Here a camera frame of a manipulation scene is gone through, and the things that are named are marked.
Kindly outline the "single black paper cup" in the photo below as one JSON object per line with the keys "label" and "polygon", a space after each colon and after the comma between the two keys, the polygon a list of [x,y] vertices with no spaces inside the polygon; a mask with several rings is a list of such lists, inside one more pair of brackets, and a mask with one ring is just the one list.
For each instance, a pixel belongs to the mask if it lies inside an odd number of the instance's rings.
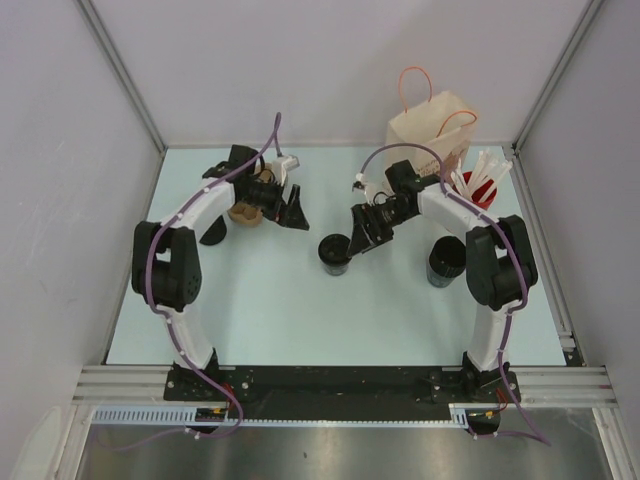
{"label": "single black paper cup", "polygon": [[338,259],[338,260],[322,259],[321,262],[326,273],[328,273],[331,276],[341,276],[347,272],[349,268],[350,259],[349,258]]}

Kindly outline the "beige paper takeout bag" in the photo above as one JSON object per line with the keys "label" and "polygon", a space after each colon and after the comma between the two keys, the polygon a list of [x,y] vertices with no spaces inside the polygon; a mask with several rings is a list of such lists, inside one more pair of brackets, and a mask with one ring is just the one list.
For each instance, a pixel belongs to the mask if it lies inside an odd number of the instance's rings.
{"label": "beige paper takeout bag", "polygon": [[466,158],[478,113],[449,90],[429,88],[427,99],[413,107],[401,102],[403,111],[387,124],[386,143],[395,147],[385,153],[385,166],[408,160],[421,177],[449,175]]}

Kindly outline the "single black cup lid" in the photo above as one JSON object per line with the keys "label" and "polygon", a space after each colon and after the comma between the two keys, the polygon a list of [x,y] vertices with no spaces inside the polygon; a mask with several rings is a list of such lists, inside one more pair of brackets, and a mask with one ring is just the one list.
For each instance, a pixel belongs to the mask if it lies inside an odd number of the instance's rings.
{"label": "single black cup lid", "polygon": [[350,262],[350,238],[339,233],[329,234],[318,245],[318,256],[326,265],[343,266]]}

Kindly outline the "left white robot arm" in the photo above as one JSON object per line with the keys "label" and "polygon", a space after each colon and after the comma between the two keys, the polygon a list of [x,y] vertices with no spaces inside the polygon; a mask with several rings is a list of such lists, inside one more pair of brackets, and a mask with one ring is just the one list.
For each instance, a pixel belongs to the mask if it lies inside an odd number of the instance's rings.
{"label": "left white robot arm", "polygon": [[292,155],[278,155],[265,166],[263,153],[231,147],[227,160],[209,168],[195,192],[159,222],[140,222],[134,230],[132,289],[164,320],[179,363],[191,368],[186,387],[197,398],[214,397],[221,376],[209,368],[215,349],[202,332],[192,306],[202,288],[198,247],[224,239],[223,215],[237,203],[255,207],[263,218],[296,230],[310,229],[300,202],[300,186],[284,191],[288,173],[299,166]]}

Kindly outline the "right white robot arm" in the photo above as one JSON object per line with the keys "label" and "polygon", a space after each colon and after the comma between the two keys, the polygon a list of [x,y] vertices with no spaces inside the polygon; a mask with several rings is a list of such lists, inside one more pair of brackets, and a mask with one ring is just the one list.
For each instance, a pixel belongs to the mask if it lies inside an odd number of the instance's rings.
{"label": "right white robot arm", "polygon": [[347,254],[353,257],[390,242],[395,227],[418,216],[448,231],[445,242],[461,255],[466,284],[477,303],[474,331],[454,388],[484,401],[507,389],[506,358],[514,314],[528,302],[538,270],[524,220],[494,218],[461,197],[438,175],[420,177],[410,162],[386,171],[393,193],[380,203],[351,208],[353,228]]}

